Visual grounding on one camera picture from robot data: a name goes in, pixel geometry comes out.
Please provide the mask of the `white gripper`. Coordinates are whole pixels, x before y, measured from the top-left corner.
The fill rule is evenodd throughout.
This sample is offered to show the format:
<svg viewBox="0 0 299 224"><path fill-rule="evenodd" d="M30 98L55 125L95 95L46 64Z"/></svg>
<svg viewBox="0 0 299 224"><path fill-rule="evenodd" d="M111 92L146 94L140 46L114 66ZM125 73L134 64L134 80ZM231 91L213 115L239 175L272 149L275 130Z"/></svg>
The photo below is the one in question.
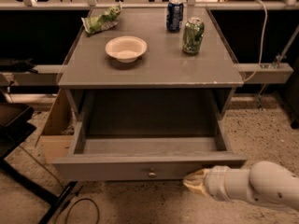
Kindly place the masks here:
<svg viewBox="0 0 299 224"><path fill-rule="evenodd" d="M231 169L227 166L200 169L186 175L183 184L197 195L208 196L209 193L214 200L220 202L246 202L251 196L249 169Z"/></svg>

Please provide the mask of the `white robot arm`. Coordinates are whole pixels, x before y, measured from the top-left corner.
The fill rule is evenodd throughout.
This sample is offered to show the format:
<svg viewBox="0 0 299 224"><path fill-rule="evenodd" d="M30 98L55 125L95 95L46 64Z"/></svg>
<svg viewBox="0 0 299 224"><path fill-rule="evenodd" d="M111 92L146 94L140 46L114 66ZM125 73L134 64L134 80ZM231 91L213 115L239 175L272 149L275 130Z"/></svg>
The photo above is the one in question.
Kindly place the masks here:
<svg viewBox="0 0 299 224"><path fill-rule="evenodd" d="M256 162L249 169L200 169L186 175L183 184L219 202L238 200L278 211L299 211L299 177L271 161Z"/></svg>

